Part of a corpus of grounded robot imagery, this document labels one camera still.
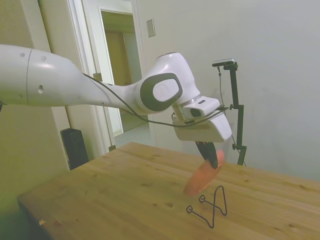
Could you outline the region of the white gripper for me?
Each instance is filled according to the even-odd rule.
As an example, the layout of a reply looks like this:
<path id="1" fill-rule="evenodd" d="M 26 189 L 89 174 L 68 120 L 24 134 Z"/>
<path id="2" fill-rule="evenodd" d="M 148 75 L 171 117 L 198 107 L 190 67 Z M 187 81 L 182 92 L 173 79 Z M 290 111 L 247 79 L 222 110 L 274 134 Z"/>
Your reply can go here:
<path id="1" fill-rule="evenodd" d="M 213 143 L 223 143 L 232 135 L 230 124 L 223 113 L 193 126 L 173 129 L 179 140 L 196 142 L 201 156 L 210 162 L 213 169 L 218 167 L 217 151 Z"/>

